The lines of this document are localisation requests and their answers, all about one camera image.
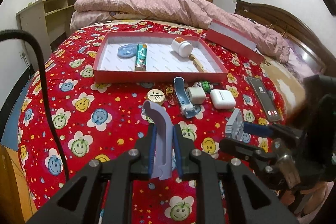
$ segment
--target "smartphone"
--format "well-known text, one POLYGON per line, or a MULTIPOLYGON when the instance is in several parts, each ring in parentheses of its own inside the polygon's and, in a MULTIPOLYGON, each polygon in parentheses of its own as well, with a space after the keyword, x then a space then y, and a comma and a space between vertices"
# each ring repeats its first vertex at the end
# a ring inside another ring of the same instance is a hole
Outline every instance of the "smartphone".
POLYGON ((275 108, 273 100, 268 95, 267 89, 265 88, 263 82, 259 78, 255 77, 246 77, 247 81, 254 89, 254 93, 258 97, 264 112, 267 116, 269 122, 277 122, 281 120, 281 116, 278 113, 278 110, 275 108))

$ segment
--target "blue gripper pad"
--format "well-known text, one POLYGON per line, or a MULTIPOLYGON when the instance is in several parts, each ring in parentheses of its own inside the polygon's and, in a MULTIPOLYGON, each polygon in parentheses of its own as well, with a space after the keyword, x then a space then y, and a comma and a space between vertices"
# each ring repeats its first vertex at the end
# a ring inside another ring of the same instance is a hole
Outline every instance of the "blue gripper pad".
POLYGON ((262 126, 252 122, 244 122, 244 133, 266 138, 273 135, 273 130, 271 130, 268 126, 262 126))
POLYGON ((152 175, 154 168, 154 157, 155 157, 155 148, 156 148, 156 126, 153 126, 152 139, 151 139, 151 147, 149 150, 149 162, 148 162, 148 174, 152 175))
POLYGON ((183 176, 182 158, 181 158, 181 150, 180 150, 180 147, 179 147, 179 141, 177 139, 177 134, 176 134, 176 131, 175 131, 175 127, 173 127, 173 143, 174 143, 176 168, 177 168, 178 175, 181 178, 183 176))

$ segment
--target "red box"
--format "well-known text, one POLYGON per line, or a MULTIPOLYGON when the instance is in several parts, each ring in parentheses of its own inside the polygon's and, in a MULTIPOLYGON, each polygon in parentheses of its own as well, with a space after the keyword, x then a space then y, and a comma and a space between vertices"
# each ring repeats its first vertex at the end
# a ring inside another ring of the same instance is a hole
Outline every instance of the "red box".
POLYGON ((255 52, 256 43, 243 33, 217 20, 212 20, 207 31, 207 40, 236 52, 260 65, 264 57, 255 52))
POLYGON ((201 38, 158 32, 108 33, 100 45, 93 70, 97 84, 137 82, 167 83, 172 82, 177 76, 184 78, 186 82, 206 80, 212 83, 221 83, 226 79, 228 73, 222 61, 201 38), (199 60, 204 61, 202 65, 206 72, 198 72, 196 67, 192 64, 192 61, 188 58, 181 59, 181 57, 172 50, 170 45, 176 37, 182 37, 194 46, 192 54, 195 54, 197 58, 197 55, 199 55, 199 60), (135 59, 135 57, 122 59, 117 56, 117 49, 121 45, 140 42, 146 43, 148 47, 147 71, 134 71, 135 61, 133 61, 133 59, 135 59), (179 69, 181 67, 182 69, 180 69, 180 71, 174 71, 175 66, 178 66, 179 69))

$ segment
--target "wooden headboard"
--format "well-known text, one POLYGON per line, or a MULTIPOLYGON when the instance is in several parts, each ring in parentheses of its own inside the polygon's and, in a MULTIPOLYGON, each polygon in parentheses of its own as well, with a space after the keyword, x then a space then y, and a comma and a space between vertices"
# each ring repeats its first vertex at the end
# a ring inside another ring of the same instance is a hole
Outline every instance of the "wooden headboard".
POLYGON ((336 77, 336 58, 301 20, 275 6, 237 0, 235 14, 252 19, 294 43, 303 59, 318 72, 336 77))

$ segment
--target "beige blanket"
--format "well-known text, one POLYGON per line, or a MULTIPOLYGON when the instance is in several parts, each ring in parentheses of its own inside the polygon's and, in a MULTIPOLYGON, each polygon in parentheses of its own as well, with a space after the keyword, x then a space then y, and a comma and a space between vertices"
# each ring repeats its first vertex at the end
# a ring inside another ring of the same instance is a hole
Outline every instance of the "beige blanket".
POLYGON ((261 53, 281 63, 289 58, 289 45, 279 33, 240 15, 227 13, 206 0, 77 0, 75 10, 71 22, 73 31, 95 21, 113 20, 116 12, 118 15, 128 13, 133 18, 171 21, 201 29, 207 29, 215 19, 256 42, 261 53))

